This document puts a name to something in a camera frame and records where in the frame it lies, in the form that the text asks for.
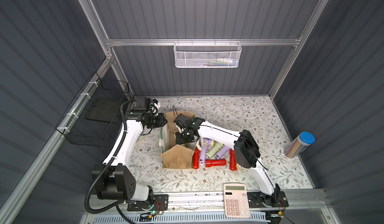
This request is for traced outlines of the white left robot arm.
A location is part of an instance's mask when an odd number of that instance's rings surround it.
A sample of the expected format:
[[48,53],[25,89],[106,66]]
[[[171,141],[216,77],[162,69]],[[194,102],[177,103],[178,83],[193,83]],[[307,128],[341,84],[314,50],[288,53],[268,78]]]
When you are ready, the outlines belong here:
[[145,127],[160,128],[167,122],[164,113],[144,113],[123,121],[112,151],[103,164],[96,165],[92,171],[98,199],[146,202],[150,198],[151,188],[138,184],[129,170],[131,155]]

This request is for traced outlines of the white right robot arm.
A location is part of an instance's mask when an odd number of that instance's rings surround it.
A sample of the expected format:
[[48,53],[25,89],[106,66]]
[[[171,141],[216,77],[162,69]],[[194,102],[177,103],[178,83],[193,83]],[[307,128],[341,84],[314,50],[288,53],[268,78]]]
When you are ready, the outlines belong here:
[[175,134],[177,144],[185,144],[197,137],[208,138],[229,147],[235,152],[237,164],[248,169],[259,185],[259,190],[264,195],[277,197],[280,187],[273,182],[262,164],[257,145],[248,130],[233,131],[209,123],[202,118],[187,118],[180,114],[174,124],[179,132]]

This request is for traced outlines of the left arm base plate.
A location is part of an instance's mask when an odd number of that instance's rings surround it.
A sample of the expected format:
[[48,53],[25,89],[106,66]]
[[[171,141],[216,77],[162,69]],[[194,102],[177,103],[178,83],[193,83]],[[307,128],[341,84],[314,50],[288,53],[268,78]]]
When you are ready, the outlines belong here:
[[135,203],[129,203],[127,211],[166,211],[168,209],[168,203],[169,195],[153,195],[149,196],[149,199],[146,201],[136,201]]

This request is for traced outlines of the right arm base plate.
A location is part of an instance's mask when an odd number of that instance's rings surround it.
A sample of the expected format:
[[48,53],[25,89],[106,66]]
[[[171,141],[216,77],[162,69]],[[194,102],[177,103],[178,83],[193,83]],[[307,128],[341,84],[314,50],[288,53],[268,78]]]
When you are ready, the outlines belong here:
[[278,196],[268,196],[261,192],[247,192],[250,208],[287,208],[288,199],[284,192],[280,191]]

